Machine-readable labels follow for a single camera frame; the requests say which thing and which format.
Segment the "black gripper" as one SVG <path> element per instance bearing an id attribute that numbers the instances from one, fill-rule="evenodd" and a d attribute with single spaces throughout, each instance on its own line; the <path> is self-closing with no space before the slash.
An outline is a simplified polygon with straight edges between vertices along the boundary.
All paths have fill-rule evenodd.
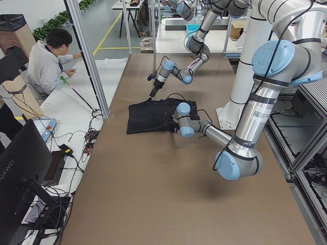
<path id="1" fill-rule="evenodd" d="M 158 91 L 163 88 L 164 84 L 165 84 L 165 82 L 162 82 L 162 81 L 160 81 L 158 79 L 156 79 L 154 81 L 154 83 L 153 83 L 154 88 L 151 90 L 151 92 L 149 94 L 149 99 L 150 100 L 153 99 L 156 96 Z"/>
<path id="2" fill-rule="evenodd" d="M 179 124 L 177 122 L 175 122 L 174 116 L 169 117 L 169 125 L 170 125 L 171 129 L 179 129 Z"/>

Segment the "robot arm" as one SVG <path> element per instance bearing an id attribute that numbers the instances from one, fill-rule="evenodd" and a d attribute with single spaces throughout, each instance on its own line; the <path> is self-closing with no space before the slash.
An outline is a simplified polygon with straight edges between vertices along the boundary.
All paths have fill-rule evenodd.
<path id="1" fill-rule="evenodd" d="M 209 47 L 204 43 L 205 37 L 209 33 L 219 13 L 227 10 L 232 17 L 238 18 L 246 13 L 248 7 L 249 5 L 244 1 L 211 1 L 211 5 L 199 29 L 189 36 L 186 42 L 186 49 L 196 54 L 197 58 L 184 69 L 179 67 L 176 62 L 169 59 L 165 60 L 154 74 L 148 76 L 149 80 L 154 81 L 154 87 L 149 94 L 149 98 L 155 97 L 157 92 L 164 86 L 170 74 L 184 84 L 188 85 L 192 83 L 194 73 L 202 64 L 206 63 L 210 57 Z"/>
<path id="2" fill-rule="evenodd" d="M 263 158 L 255 146 L 279 93 L 290 85 L 320 80 L 319 58 L 320 38 L 270 40 L 260 46 L 251 62 L 257 88 L 249 95 L 233 135 L 216 128 L 208 120 L 192 120 L 187 103 L 177 106 L 173 121 L 179 124 L 183 137 L 201 132 L 224 146 L 213 165 L 223 178 L 237 180 L 253 176 L 263 168 Z"/>

